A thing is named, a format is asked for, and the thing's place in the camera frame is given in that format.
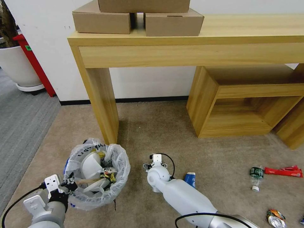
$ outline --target blue can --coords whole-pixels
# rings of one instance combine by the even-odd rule
[[[195,188],[195,173],[194,172],[188,172],[185,176],[184,181]]]

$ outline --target green sticker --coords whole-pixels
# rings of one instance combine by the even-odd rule
[[[28,50],[28,51],[31,51],[31,47],[29,45],[25,45],[25,48]]]

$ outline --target black baseboard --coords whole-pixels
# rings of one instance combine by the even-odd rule
[[[176,96],[176,97],[149,97],[149,98],[119,98],[115,99],[116,103],[131,103],[131,102],[151,102],[151,101],[177,101],[187,100],[188,96]],[[60,101],[63,105],[88,105],[90,100],[75,100],[75,101]]]

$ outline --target green label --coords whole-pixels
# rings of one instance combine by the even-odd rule
[[[250,176],[253,176],[257,179],[262,179],[264,177],[264,171],[259,167],[252,167],[250,170]]]
[[[25,48],[28,50],[28,51],[31,51],[31,47],[29,45],[25,45]]]

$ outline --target wooden cube shelf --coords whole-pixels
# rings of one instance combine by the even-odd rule
[[[286,65],[198,66],[187,110],[198,137],[261,135],[304,96]]]

